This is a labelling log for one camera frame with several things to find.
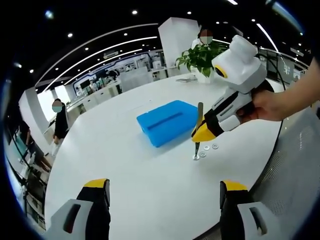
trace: white table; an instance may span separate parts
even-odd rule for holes
[[[110,239],[191,240],[220,219],[220,181],[239,181],[250,189],[274,148],[280,122],[254,120],[204,146],[206,157],[192,160],[190,132],[152,146],[136,117],[181,100],[204,111],[224,92],[222,84],[162,79],[117,95],[85,112],[73,124],[51,170],[45,222],[90,180],[110,179]],[[282,87],[275,82],[278,92]]]

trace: blue plastic box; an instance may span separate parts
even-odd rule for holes
[[[160,147],[195,127],[198,109],[183,101],[172,101],[136,119],[152,145]]]

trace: person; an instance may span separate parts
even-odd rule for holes
[[[62,103],[62,110],[58,112],[55,117],[55,128],[53,134],[53,142],[55,146],[54,150],[52,151],[52,156],[55,158],[64,138],[69,131],[69,118],[66,105],[59,98],[54,101],[59,101]]]
[[[90,88],[94,92],[98,91],[98,85],[93,80],[90,80]]]
[[[269,121],[282,121],[283,119],[311,106],[320,100],[320,55],[314,57],[299,81],[279,93],[267,90],[252,95],[254,111],[252,114],[244,115],[240,109],[238,115],[242,123],[255,119]]]
[[[52,166],[45,158],[44,153],[41,151],[39,146],[32,138],[28,124],[25,121],[21,120],[18,127],[20,131],[20,139],[24,142],[25,146],[31,154],[35,153],[34,162],[40,167],[42,167],[42,169],[46,172],[50,172]]]
[[[202,29],[195,40],[191,44],[191,48],[194,49],[196,45],[210,44],[214,39],[214,34],[208,29]]]

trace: white cabinet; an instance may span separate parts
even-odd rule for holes
[[[101,104],[104,101],[107,101],[112,98],[110,89],[108,87],[104,87],[99,91],[95,92],[94,97],[96,98],[97,104]]]
[[[87,96],[85,99],[83,99],[82,103],[86,111],[89,111],[90,109],[93,109],[98,105],[97,99],[95,98],[94,94]]]

